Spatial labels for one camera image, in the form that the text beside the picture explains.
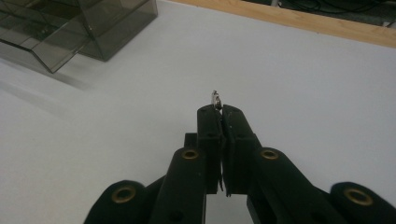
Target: white table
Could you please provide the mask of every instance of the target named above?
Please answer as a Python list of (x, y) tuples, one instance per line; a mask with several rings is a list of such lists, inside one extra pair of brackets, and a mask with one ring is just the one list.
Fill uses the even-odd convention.
[[(78, 55), (51, 78), (0, 61), (0, 223), (82, 223), (110, 184), (150, 184), (213, 90), (317, 187), (396, 205), (395, 49), (158, 7), (107, 63)], [(208, 196), (206, 223), (250, 222), (244, 196)]]

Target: wooden trim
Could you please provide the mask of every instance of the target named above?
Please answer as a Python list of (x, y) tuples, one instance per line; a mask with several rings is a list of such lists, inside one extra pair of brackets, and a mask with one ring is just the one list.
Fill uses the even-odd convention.
[(172, 0), (183, 4), (215, 9), (261, 21), (335, 35), (361, 42), (396, 48), (396, 29), (354, 21), (339, 20), (300, 11), (259, 5), (240, 0)]

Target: metal ring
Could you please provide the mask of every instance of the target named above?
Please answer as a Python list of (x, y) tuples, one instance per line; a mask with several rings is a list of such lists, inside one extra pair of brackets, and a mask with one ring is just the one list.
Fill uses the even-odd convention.
[(267, 160), (276, 160), (277, 158), (279, 158), (279, 155), (270, 149), (266, 149), (264, 151), (262, 151), (262, 157), (264, 157)]
[(198, 158), (199, 154), (194, 149), (188, 149), (183, 151), (183, 153), (181, 153), (181, 156), (186, 160), (194, 160)]
[(134, 186), (121, 186), (114, 190), (111, 195), (111, 200), (114, 203), (128, 203), (136, 195), (136, 189)]
[(365, 192), (361, 191), (360, 189), (344, 189), (344, 195), (353, 203), (363, 205), (363, 206), (369, 206), (373, 204), (373, 198), (366, 194)]

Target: black plastic part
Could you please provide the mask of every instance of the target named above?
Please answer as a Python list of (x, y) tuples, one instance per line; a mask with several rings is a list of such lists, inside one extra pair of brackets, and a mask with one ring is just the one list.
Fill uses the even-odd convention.
[(206, 185), (208, 194), (216, 194), (221, 181), (221, 149), (225, 142), (220, 123), (221, 114), (213, 105), (197, 111), (197, 146), (206, 153)]
[(349, 223), (396, 223), (396, 209), (364, 186), (338, 183), (332, 186), (330, 196), (334, 207)]
[(205, 189), (205, 152), (188, 147), (178, 150), (163, 181), (149, 223), (205, 223)]
[(276, 215), (277, 223), (347, 223), (285, 154), (265, 147), (257, 149), (253, 158), (251, 168), (257, 186)]
[(222, 155), (226, 194), (247, 194), (251, 182), (251, 155), (261, 146), (260, 142), (251, 131), (244, 113), (236, 107), (223, 106), (222, 128), (227, 138), (226, 149)]
[[(108, 187), (93, 205), (85, 224), (129, 224), (147, 223), (157, 199), (163, 178), (146, 188), (140, 183), (123, 180)], [(134, 197), (125, 203), (116, 203), (113, 194), (120, 188), (134, 189)]]

